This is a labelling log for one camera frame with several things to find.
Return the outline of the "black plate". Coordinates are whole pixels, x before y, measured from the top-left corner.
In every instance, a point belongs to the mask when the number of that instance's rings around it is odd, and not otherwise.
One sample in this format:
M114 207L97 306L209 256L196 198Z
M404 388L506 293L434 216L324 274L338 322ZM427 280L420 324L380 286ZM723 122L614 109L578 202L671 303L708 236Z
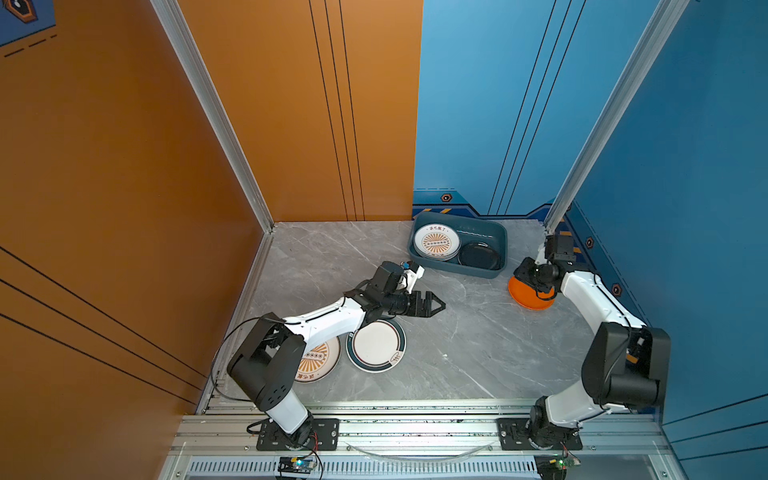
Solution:
M484 242L465 244L459 251L461 265L483 270L498 270L501 265L500 254Z

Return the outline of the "white plate dark green rim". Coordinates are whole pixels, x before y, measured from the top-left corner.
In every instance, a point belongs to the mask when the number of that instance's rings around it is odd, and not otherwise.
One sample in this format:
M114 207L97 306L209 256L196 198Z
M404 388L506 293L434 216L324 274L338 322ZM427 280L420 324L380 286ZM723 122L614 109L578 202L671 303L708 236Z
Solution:
M381 319L350 334L346 353L358 369L372 374L395 368L407 348L407 337L395 319Z

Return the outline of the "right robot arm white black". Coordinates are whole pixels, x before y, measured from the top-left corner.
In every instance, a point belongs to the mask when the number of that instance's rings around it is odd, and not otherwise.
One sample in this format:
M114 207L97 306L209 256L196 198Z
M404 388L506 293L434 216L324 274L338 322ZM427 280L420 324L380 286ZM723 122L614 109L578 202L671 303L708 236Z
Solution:
M664 404L671 338L632 314L598 274L577 260L572 237L546 237L537 257L525 258L508 284L511 297L535 311L563 297L589 325L593 339L579 380L539 398L525 426L535 449L562 447L583 424L614 411L641 411Z

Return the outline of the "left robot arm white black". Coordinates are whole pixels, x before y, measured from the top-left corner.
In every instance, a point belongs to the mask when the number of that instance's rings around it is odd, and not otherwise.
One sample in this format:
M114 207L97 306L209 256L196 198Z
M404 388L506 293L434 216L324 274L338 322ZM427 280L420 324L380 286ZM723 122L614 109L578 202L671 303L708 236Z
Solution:
M314 418L293 390L304 355L387 315L431 318L444 311L446 303L435 293L415 289L424 272L414 261L384 261L372 278L327 306L294 317L272 312L258 317L229 360L227 374L289 446L312 444Z

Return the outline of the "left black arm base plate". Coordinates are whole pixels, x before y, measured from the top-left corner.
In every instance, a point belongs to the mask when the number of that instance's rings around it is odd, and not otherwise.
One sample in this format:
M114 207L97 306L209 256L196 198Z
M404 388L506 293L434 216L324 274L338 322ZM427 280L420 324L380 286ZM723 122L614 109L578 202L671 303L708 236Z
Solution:
M270 421L261 426L257 435L258 451L335 451L339 440L340 421L337 418L308 418L293 433L285 433Z

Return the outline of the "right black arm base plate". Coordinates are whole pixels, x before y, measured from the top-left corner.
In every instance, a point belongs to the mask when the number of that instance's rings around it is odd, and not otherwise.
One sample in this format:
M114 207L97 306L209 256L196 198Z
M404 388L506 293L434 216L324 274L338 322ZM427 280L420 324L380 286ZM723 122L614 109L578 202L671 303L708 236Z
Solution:
M499 418L496 420L501 448L504 451L517 450L560 450L580 451L583 443L577 429L564 428L545 422L534 427L530 419Z

